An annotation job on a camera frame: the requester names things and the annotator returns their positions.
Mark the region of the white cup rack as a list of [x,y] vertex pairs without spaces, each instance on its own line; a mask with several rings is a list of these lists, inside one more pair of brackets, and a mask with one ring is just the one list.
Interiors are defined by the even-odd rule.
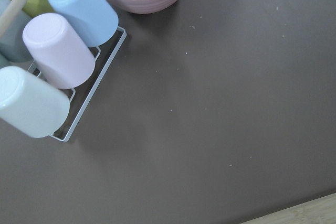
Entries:
[[89,48],[96,63],[93,74],[80,86],[62,90],[69,98],[70,110],[62,126],[50,135],[51,138],[60,142],[68,142],[70,140],[126,37],[126,29],[118,27],[116,33],[107,42],[100,46]]

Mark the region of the pink plastic cup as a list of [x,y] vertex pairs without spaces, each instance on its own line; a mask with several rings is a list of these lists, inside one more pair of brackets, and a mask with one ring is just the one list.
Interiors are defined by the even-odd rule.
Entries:
[[58,89],[85,83],[95,69],[95,58],[69,22],[45,13],[31,19],[23,42],[47,81]]

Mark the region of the blue plastic cup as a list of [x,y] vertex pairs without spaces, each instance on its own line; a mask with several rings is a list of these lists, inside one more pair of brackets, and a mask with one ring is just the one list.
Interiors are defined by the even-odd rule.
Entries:
[[48,0],[63,15],[87,47],[107,42],[117,31],[119,18],[106,0]]

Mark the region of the mint plastic cup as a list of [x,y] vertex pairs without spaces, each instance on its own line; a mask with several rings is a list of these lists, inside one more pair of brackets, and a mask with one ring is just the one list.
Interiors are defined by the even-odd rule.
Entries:
[[68,97],[17,67],[1,69],[1,119],[33,138],[53,134],[70,110]]

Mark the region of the grey-blue plastic cup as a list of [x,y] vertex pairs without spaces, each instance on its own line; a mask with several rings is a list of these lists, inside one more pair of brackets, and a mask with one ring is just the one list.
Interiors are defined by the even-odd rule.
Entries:
[[1,37],[1,68],[10,66],[11,62],[32,61],[33,58],[22,38],[23,30],[30,20],[31,18],[21,10]]

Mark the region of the wooden cup stand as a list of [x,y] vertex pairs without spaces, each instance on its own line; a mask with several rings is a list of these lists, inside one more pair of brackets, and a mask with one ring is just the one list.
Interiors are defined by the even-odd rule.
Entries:
[[11,23],[25,6],[28,0],[11,0],[1,14],[1,37],[6,33]]

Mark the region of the wooden cutting board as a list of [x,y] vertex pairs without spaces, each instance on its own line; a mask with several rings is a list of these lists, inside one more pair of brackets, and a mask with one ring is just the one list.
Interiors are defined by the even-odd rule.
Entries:
[[244,223],[335,223],[335,193]]

